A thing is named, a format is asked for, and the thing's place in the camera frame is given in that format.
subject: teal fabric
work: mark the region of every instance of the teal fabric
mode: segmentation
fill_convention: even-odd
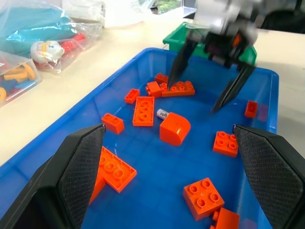
[[[0,50],[29,57],[36,41],[76,35],[71,19],[60,9],[16,7],[0,14]]]

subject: blue plastic tray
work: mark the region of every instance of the blue plastic tray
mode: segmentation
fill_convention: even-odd
[[[0,217],[12,204],[34,171],[54,154],[65,136],[101,122],[109,112],[125,121],[120,135],[108,131],[103,145],[133,166],[138,174],[120,193],[108,185],[88,208],[83,228],[190,228],[204,229],[211,218],[195,222],[182,196],[183,187],[209,177],[224,207],[241,216],[241,229],[270,229],[244,173],[240,155],[231,158],[212,151],[216,131],[232,131],[233,124],[276,131],[278,75],[256,69],[238,97],[215,115],[210,110],[236,70],[226,70],[208,60],[193,57],[182,80],[190,80],[195,96],[158,98],[162,108],[187,118],[192,128],[183,144],[170,146],[159,140],[161,120],[153,127],[134,127],[134,104],[124,102],[131,88],[140,88],[157,73],[168,74],[177,53],[146,49],[0,167]],[[259,103],[257,118],[248,119],[248,100]]]

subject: green plastic box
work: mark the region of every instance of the green plastic box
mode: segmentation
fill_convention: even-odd
[[[177,29],[175,29],[166,38],[164,38],[163,44],[169,44],[171,51],[179,52],[179,50],[184,45],[187,31],[188,29],[186,28],[186,22],[183,22]],[[193,55],[207,58],[208,55],[203,51],[203,48],[204,44],[198,44],[195,51],[193,52]],[[247,48],[244,51],[239,60],[248,62],[250,64],[255,64],[256,56],[256,50],[252,46],[251,48]]]

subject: orange lego brick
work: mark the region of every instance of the orange lego brick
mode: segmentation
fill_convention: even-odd
[[[185,186],[183,197],[196,221],[213,214],[224,205],[224,200],[209,178]]]
[[[145,89],[148,96],[153,96],[155,98],[162,97],[161,88],[156,81],[147,83]]]
[[[215,226],[210,229],[238,229],[240,216],[225,208],[216,211],[213,215],[213,220],[216,221]]]
[[[195,89],[190,81],[177,82],[170,90],[167,89],[167,84],[161,84],[162,97],[194,95]]]
[[[105,124],[107,130],[110,130],[116,133],[117,135],[125,128],[122,119],[117,118],[109,113],[104,115],[104,117],[102,118],[102,122]]]
[[[160,139],[173,146],[179,146],[190,129],[191,124],[186,118],[169,113],[160,125]]]
[[[125,102],[128,104],[133,104],[137,97],[140,95],[140,90],[131,89],[130,92],[125,96]]]
[[[97,197],[97,195],[100,193],[100,191],[104,188],[105,184],[106,184],[106,182],[105,182],[104,178],[98,172],[96,181],[95,181],[95,185],[94,185],[94,190],[92,192],[89,204],[91,204],[92,201],[94,201],[94,199]]]
[[[168,76],[163,75],[161,73],[157,74],[155,79],[154,79],[157,83],[167,83],[168,81]]]
[[[105,147],[99,164],[99,173],[107,184],[120,193],[126,185],[137,175],[137,171],[123,162]]]
[[[132,124],[153,126],[154,97],[138,97],[135,103]]]
[[[235,135],[226,134],[224,131],[217,131],[213,151],[236,157],[238,145]]]
[[[244,115],[248,118],[255,118],[256,112],[257,112],[257,103],[253,101],[248,101]]]

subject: table surface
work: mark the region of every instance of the table surface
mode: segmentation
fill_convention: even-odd
[[[0,109],[0,166],[137,53],[163,48],[162,40],[181,22],[151,17],[106,29],[62,73],[41,73],[39,85]],[[257,66],[280,76],[278,134],[305,157],[305,35],[259,31],[255,49]]]

